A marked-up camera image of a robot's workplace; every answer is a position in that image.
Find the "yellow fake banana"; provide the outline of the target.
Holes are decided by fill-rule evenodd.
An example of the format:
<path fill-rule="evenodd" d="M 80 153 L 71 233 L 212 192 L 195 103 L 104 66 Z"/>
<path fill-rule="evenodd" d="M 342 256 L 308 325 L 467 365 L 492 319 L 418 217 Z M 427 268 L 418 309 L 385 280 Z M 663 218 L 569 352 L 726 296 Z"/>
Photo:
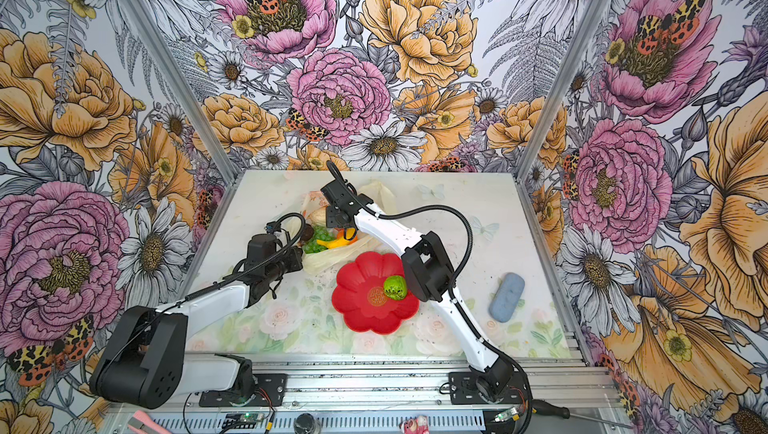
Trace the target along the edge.
<path fill-rule="evenodd" d="M 334 238 L 330 238 L 329 236 L 318 237 L 315 240 L 315 242 L 319 246 L 324 247 L 325 249 L 336 249 L 336 248 L 345 247 L 347 245 L 352 244 L 352 243 L 348 243 L 348 242 L 345 242 L 344 240 L 342 240 L 340 238 L 340 235 L 338 235 L 338 236 L 336 236 Z"/>

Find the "black-handled screwdriver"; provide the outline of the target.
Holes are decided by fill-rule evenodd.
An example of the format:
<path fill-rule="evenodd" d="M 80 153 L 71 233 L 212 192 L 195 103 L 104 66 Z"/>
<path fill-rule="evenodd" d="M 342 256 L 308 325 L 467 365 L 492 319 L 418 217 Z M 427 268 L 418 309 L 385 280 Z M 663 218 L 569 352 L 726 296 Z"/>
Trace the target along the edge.
<path fill-rule="evenodd" d="M 620 422 L 611 421 L 611 420 L 604 420 L 594 416 L 575 414 L 566 407 L 556 406 L 554 404 L 551 404 L 547 401 L 540 400 L 540 399 L 534 399 L 531 402 L 531 405 L 532 405 L 532 411 L 535 414 L 539 414 L 542 416 L 557 417 L 561 419 L 575 418 L 575 419 L 580 419 L 588 422 L 604 424 L 604 425 L 612 426 L 615 428 L 633 429 L 633 426 L 630 424 L 620 423 Z"/>

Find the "brown fake fruit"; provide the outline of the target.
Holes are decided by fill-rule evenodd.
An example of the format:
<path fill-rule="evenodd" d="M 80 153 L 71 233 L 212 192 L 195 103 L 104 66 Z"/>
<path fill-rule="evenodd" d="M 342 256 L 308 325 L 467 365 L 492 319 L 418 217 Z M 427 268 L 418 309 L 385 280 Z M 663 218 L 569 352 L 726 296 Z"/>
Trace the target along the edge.
<path fill-rule="evenodd" d="M 300 235 L 300 242 L 301 243 L 309 243 L 312 238 L 314 238 L 315 235 L 315 229 L 311 224 L 306 224 L 304 228 L 302 229 L 301 235 Z"/>

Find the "orange fake fruit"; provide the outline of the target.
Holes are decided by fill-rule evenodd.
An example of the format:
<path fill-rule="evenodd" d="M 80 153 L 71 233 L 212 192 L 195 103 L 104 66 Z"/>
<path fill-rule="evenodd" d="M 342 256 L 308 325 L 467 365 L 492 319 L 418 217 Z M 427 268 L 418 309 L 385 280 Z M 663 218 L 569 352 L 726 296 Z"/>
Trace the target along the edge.
<path fill-rule="evenodd" d="M 344 230 L 342 230 L 342 232 L 340 233 L 340 238 L 348 243 L 354 242 L 357 239 L 357 229 L 344 228 Z"/>

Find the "red flower-shaped plate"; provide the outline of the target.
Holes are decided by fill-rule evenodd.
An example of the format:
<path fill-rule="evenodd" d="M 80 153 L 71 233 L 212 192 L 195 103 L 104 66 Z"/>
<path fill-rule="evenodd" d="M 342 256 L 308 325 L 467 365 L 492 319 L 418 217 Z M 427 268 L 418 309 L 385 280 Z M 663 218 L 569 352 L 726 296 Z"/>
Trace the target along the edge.
<path fill-rule="evenodd" d="M 384 294 L 384 280 L 391 275 L 404 277 L 400 257 L 374 251 L 360 254 L 338 271 L 331 302 L 350 330 L 389 335 L 417 314 L 420 301 L 409 289 L 401 301 Z"/>

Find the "black round knob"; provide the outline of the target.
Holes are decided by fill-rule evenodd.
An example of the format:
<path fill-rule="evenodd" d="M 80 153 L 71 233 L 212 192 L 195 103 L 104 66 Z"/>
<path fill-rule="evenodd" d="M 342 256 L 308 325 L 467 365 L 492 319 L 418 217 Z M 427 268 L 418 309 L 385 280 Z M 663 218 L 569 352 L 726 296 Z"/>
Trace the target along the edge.
<path fill-rule="evenodd" d="M 302 413 L 293 422 L 293 432 L 295 434 L 320 434 L 322 424 L 314 415 Z"/>

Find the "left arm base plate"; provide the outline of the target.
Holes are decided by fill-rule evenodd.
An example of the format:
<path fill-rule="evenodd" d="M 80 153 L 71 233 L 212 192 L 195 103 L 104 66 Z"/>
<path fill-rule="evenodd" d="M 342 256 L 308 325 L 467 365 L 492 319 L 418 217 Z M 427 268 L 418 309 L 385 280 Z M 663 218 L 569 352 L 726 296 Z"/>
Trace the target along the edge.
<path fill-rule="evenodd" d="M 198 404 L 204 408 L 281 407 L 288 376 L 285 373 L 257 373 L 245 391 L 206 391 Z"/>

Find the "beige fake garlic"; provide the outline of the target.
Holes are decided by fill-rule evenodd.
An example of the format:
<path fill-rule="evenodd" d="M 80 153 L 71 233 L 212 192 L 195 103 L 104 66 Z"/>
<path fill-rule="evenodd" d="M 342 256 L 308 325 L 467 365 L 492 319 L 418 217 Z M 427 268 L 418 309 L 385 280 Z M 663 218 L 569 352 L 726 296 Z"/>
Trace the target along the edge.
<path fill-rule="evenodd" d="M 307 222 L 315 227 L 320 226 L 323 228 L 327 227 L 327 207 L 326 206 L 320 206 L 318 208 L 313 208 L 306 210 L 306 220 Z"/>

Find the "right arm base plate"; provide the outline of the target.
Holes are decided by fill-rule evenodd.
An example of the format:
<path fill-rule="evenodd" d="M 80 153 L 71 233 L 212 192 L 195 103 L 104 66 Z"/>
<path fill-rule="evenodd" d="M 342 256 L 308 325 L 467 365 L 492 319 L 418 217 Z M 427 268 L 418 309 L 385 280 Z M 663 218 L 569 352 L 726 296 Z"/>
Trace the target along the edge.
<path fill-rule="evenodd" d="M 448 373 L 447 382 L 441 391 L 449 396 L 452 405 L 521 405 L 523 402 L 523 379 L 514 372 L 505 387 L 491 389 L 489 381 L 480 381 L 475 371 L 453 371 Z"/>

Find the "small pink white toy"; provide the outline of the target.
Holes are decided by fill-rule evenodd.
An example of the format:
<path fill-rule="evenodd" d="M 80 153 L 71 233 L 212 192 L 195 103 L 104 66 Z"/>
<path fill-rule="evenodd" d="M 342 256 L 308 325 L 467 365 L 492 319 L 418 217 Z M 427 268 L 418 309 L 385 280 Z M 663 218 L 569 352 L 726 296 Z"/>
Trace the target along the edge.
<path fill-rule="evenodd" d="M 428 417 L 424 415 L 418 415 L 406 419 L 400 426 L 402 434 L 429 434 L 429 421 Z"/>

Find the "green fake grapes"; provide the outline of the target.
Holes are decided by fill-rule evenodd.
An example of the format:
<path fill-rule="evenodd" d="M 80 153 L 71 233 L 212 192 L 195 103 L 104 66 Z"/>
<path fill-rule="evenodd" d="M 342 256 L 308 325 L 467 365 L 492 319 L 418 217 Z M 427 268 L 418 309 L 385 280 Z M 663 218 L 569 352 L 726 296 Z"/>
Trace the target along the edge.
<path fill-rule="evenodd" d="M 312 230 L 312 236 L 302 246 L 305 254 L 316 254 L 328 250 L 329 245 L 336 240 L 333 230 L 323 226 L 313 226 Z"/>

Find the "translucent cream plastic bag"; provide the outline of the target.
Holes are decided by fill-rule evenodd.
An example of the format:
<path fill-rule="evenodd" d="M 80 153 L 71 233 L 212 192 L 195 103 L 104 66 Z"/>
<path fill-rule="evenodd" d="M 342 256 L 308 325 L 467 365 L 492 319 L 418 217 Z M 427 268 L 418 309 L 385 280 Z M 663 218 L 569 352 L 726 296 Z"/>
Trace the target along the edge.
<path fill-rule="evenodd" d="M 335 266 L 354 260 L 359 254 L 379 248 L 380 242 L 368 234 L 358 233 L 352 228 L 328 227 L 326 208 L 329 202 L 320 190 L 301 190 L 297 177 L 284 175 L 282 180 L 290 188 L 290 199 L 294 200 L 287 210 L 300 212 L 306 220 L 306 227 L 312 231 L 310 240 L 299 242 L 307 274 L 320 276 Z"/>

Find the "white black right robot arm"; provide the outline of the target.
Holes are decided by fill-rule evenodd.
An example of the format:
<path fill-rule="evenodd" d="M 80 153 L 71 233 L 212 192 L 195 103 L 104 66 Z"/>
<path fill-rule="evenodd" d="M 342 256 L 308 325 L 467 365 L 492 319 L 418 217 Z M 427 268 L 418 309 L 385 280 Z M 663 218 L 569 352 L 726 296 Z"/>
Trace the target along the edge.
<path fill-rule="evenodd" d="M 458 210 L 430 204 L 403 213 L 386 214 L 368 196 L 356 193 L 349 182 L 338 177 L 321 192 L 328 202 L 326 224 L 354 228 L 389 247 L 401 258 L 408 289 L 422 302 L 436 309 L 448 324 L 476 375 L 476 391 L 488 403 L 499 402 L 522 368 L 493 345 L 481 330 L 460 295 L 457 277 L 468 264 L 473 247 L 472 229 Z M 454 266 L 440 236 L 422 233 L 402 220 L 428 211 L 443 211 L 457 217 L 467 231 L 467 245 L 458 266 Z"/>

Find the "aluminium rail frame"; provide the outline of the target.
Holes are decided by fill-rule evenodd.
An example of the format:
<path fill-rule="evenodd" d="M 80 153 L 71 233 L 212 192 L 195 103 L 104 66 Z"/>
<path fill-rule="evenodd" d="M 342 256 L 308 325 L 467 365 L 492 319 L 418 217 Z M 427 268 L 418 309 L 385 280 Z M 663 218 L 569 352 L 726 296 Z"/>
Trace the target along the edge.
<path fill-rule="evenodd" d="M 252 361 L 253 375 L 285 373 L 286 394 L 281 407 L 204 408 L 202 393 L 178 395 L 146 412 L 171 433 L 214 433 L 221 431 L 231 413 L 264 413 L 262 424 L 253 429 L 228 429 L 232 433 L 290 433 L 295 418 L 314 415 L 324 433 L 395 432 L 406 420 L 428 417 L 433 433 L 507 432 L 524 423 L 523 418 L 497 421 L 496 415 L 510 409 L 524 414 L 521 405 L 452 405 L 441 391 L 448 373 L 471 371 L 456 360 L 383 361 L 363 357 L 333 363 L 326 358 L 288 361 L 269 356 Z M 525 363 L 533 396 L 575 414 L 630 424 L 619 402 L 607 369 L 588 367 L 575 359 L 534 359 Z M 630 433 L 633 429 L 580 419 L 534 416 L 530 433 Z"/>

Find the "green fake lime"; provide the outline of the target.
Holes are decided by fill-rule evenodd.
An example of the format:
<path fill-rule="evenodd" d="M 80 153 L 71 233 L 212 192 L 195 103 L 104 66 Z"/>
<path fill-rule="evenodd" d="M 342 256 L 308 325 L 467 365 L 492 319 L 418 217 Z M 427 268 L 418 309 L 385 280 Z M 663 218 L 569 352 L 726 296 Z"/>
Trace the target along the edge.
<path fill-rule="evenodd" d="M 392 300 L 401 301 L 408 295 L 406 280 L 400 275 L 388 276 L 383 283 L 384 294 Z"/>

